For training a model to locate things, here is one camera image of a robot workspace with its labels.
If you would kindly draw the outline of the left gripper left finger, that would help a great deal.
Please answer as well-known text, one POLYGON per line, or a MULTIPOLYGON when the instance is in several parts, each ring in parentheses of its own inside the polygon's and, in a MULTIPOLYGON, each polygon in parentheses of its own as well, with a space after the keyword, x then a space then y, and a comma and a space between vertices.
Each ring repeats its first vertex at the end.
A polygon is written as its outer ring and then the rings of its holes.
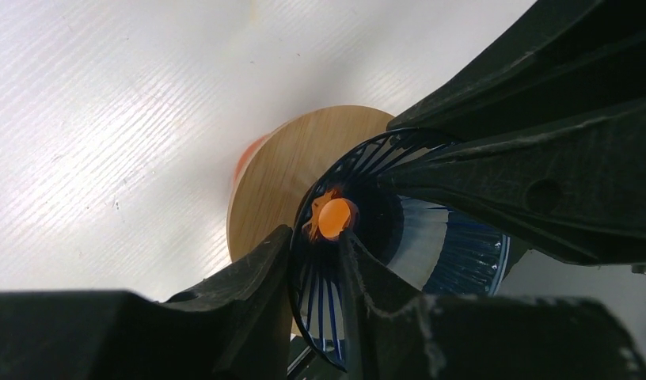
POLYGON ((284 379, 292 231, 166 302, 130 291, 0 292, 0 379, 284 379))

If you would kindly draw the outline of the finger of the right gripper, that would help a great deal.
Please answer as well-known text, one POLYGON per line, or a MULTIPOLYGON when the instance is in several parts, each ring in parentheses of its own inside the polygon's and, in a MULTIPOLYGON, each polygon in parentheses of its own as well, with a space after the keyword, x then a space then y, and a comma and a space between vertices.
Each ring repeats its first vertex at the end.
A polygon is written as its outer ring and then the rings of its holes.
POLYGON ((448 147, 378 183, 567 264, 646 264, 646 97, 448 147))
POLYGON ((464 141, 646 97, 646 0, 538 1, 389 129, 464 141))

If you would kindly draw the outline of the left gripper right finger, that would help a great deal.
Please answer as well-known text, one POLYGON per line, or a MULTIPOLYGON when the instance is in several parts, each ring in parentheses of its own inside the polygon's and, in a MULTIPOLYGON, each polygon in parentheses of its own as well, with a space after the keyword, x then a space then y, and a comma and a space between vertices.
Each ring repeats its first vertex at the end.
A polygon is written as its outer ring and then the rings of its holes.
POLYGON ((340 236, 351 379, 646 379, 606 307, 586 298, 434 296, 340 236))

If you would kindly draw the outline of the orange translucent dripper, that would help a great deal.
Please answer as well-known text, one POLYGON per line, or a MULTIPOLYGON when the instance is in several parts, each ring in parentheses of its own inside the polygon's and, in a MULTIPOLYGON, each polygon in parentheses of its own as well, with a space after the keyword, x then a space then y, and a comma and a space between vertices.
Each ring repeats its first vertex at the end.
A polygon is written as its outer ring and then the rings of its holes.
MULTIPOLYGON (((236 191, 241 175, 245 172, 247 165, 256 152, 271 137, 272 134, 261 136, 252 142, 240 156, 234 170, 233 192, 236 191)), ((323 196, 307 202, 306 205, 310 206, 312 216, 306 220, 302 227, 309 229, 307 234, 312 241, 318 238, 337 241, 341 232, 352 224, 355 217, 352 203, 345 198, 338 197, 336 189, 332 189, 323 196)))

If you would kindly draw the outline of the round wooden ring stand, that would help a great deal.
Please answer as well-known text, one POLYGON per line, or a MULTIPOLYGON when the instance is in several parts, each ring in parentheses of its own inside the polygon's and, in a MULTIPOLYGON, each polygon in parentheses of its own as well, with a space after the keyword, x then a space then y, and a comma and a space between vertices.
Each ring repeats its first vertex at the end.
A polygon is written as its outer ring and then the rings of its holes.
POLYGON ((393 115, 362 105, 320 108, 257 139, 239 159, 226 217, 232 262, 277 226, 293 226, 311 186, 351 148, 383 133, 393 115))

